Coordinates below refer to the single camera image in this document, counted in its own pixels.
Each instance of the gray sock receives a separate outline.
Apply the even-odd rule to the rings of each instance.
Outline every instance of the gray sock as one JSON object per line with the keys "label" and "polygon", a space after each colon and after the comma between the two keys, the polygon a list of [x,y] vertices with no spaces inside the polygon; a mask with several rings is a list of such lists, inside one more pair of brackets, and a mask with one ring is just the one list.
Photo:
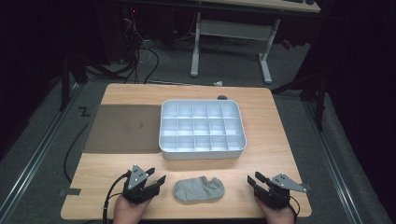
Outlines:
{"label": "gray sock", "polygon": [[175,197],[184,202],[205,201],[221,198],[224,195],[224,186],[215,177],[207,181],[206,176],[179,180],[175,184]]}

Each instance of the wooden table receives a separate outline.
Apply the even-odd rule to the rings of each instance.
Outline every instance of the wooden table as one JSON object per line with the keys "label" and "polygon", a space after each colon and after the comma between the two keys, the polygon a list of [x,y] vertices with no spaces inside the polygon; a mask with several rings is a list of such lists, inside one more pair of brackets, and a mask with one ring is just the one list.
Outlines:
{"label": "wooden table", "polygon": [[[166,175],[160,195],[152,200],[143,215],[144,219],[263,217],[254,201],[253,188],[247,183],[248,175],[254,176],[256,171],[268,177],[285,173],[297,183],[302,183],[274,98],[268,89],[110,84],[102,105],[161,105],[168,99],[217,99],[219,95],[235,100],[240,107],[247,147],[239,158],[169,161],[161,153],[82,153],[71,184],[71,189],[81,189],[81,192],[66,197],[62,217],[100,219],[111,184],[134,163],[143,170],[156,168],[147,185]],[[225,188],[222,198],[204,203],[181,203],[174,198],[173,189],[178,180],[202,175],[208,179],[215,176],[222,181]],[[114,188],[113,193],[122,191],[123,182]],[[292,191],[291,195],[301,206],[300,216],[310,216],[311,207],[306,195],[296,191]],[[110,200],[110,218],[113,217],[115,198]]]}

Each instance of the white plastic tray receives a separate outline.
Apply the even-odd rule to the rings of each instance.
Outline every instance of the white plastic tray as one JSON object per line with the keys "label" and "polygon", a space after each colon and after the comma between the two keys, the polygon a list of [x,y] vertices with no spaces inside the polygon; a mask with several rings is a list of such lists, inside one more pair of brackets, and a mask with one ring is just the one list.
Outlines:
{"label": "white plastic tray", "polygon": [[163,103],[160,148],[168,160],[237,158],[246,144],[235,101],[168,100]]}

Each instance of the human hand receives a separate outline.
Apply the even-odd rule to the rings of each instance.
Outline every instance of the human hand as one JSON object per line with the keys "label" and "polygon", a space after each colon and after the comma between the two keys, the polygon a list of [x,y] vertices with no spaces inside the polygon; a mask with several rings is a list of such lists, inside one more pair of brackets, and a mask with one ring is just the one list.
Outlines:
{"label": "human hand", "polygon": [[289,207],[274,210],[269,208],[260,199],[254,197],[260,209],[264,212],[268,224],[293,224],[294,214]]}
{"label": "human hand", "polygon": [[140,221],[151,199],[140,203],[129,203],[122,195],[116,200],[113,224],[137,224]]}

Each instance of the white metal stand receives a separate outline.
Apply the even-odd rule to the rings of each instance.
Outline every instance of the white metal stand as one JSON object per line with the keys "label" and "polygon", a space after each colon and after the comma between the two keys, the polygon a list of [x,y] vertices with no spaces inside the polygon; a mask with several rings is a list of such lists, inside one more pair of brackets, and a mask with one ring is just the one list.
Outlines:
{"label": "white metal stand", "polygon": [[264,81],[267,84],[271,84],[272,79],[266,60],[274,42],[279,23],[280,20],[276,20],[273,26],[261,26],[227,21],[208,21],[201,20],[201,13],[198,12],[195,30],[195,46],[191,63],[191,76],[198,77],[200,35],[217,35],[266,41],[267,45],[265,46],[263,53],[259,54],[259,60],[262,66],[262,75],[264,76]]}

